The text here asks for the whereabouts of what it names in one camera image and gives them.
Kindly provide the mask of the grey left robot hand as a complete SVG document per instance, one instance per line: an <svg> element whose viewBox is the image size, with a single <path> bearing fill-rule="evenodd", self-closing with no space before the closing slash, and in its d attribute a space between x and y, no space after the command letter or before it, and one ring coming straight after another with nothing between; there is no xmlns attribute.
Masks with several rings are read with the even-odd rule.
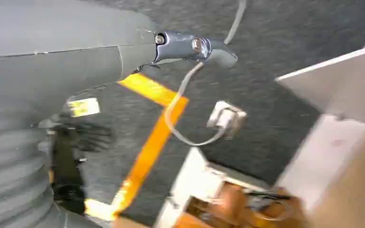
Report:
<svg viewBox="0 0 365 228"><path fill-rule="evenodd" d="M77 92L181 59L237 62L222 42L159 31L134 11L81 0L0 0L0 130L30 129Z"/></svg>

